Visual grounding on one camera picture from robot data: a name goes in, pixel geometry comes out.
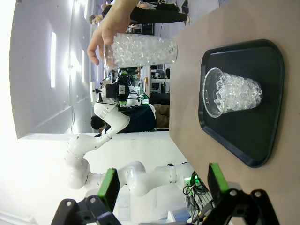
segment clear plastic cup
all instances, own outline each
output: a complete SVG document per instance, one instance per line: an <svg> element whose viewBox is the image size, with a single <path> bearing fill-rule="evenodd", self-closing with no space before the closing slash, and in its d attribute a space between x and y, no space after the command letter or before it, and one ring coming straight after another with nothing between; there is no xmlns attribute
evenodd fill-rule
<svg viewBox="0 0 300 225"><path fill-rule="evenodd" d="M202 98L211 117L257 107L263 97L258 82L212 68L205 75Z"/></svg>
<svg viewBox="0 0 300 225"><path fill-rule="evenodd" d="M112 45L104 45L107 71L118 68L174 63L177 43L170 38L138 34L117 34Z"/></svg>

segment table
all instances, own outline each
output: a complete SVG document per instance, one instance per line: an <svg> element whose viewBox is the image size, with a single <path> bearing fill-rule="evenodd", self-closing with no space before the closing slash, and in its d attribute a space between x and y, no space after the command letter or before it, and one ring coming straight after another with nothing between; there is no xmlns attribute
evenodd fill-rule
<svg viewBox="0 0 300 225"><path fill-rule="evenodd" d="M253 169L202 131L198 120L200 66L208 49L261 38L280 49L285 84L273 153L267 164ZM300 1L231 0L175 39L178 58L171 67L171 138L206 184L209 163L219 163L227 181L239 183L246 193L256 188L266 190L281 224L298 224ZM242 224L240 219L233 223Z"/></svg>

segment tray rim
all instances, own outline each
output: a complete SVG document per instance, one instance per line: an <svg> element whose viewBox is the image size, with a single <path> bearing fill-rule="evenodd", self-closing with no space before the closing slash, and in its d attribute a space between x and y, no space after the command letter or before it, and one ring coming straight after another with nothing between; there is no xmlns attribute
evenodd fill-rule
<svg viewBox="0 0 300 225"><path fill-rule="evenodd" d="M259 48L259 47L270 47L273 50L275 50L276 53L278 54L279 63L280 63L280 67L281 67L280 68L280 73L281 73L280 83L281 83L281 86L280 86L280 95L279 95L279 98L280 98L279 110L277 110L276 115L275 115L276 119L275 119L274 125L273 125L274 129L273 129L273 132L271 134L271 141L270 141L270 144L269 144L268 154L265 158L263 158L261 160L255 160L255 159L251 158L250 156L248 156L247 154L245 154L240 149L238 149L237 147L235 147L232 143L227 141L224 137L219 135L216 131L214 131L213 129L208 127L204 122L203 112L201 111L200 107L202 106L202 109L205 111L204 103L202 101L202 88L203 88L204 77L205 77L205 74L206 74L206 72L205 72L206 62L207 62L209 56L214 54L214 53L232 52L232 51L237 51L237 50L242 50L242 49L252 49L252 48ZM281 107L282 107L282 98L283 98L283 94L284 94L285 67L284 67L283 56L282 56L280 50L278 49L278 47L273 42L271 42L270 40L257 39L257 40L251 40L251 41L246 41L246 42L234 43L234 44L230 44L230 45L224 45L224 46L216 47L216 48L213 48L213 49L208 49L202 57L201 71L200 72L201 72L201 76L200 76L198 120L199 120L199 123L200 123L200 126L201 126L202 130L205 133L207 133L209 136L211 136L214 140L219 142L222 146L224 146L227 150L229 150L233 155L235 155L239 160L241 160L247 166L252 167L252 168L258 168L258 167L264 165L268 161L268 159L270 158L273 147L274 147L274 142L275 142L275 139L276 139L276 133L277 133L278 124L279 124L279 120L280 120L280 113L281 113Z"/></svg>

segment gray floor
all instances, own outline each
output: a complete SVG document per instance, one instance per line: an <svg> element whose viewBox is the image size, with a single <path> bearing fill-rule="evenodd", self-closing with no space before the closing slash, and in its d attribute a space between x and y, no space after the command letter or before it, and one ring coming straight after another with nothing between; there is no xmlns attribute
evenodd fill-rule
<svg viewBox="0 0 300 225"><path fill-rule="evenodd" d="M167 0L167 3L177 2L178 7L180 8L184 0ZM218 8L219 5L223 5L229 2L229 0L188 0L190 24L199 20L200 18L207 15L209 12ZM182 22L173 22L173 23L156 23L155 24L155 35L161 36L163 38L172 38L180 31L186 28Z"/></svg>

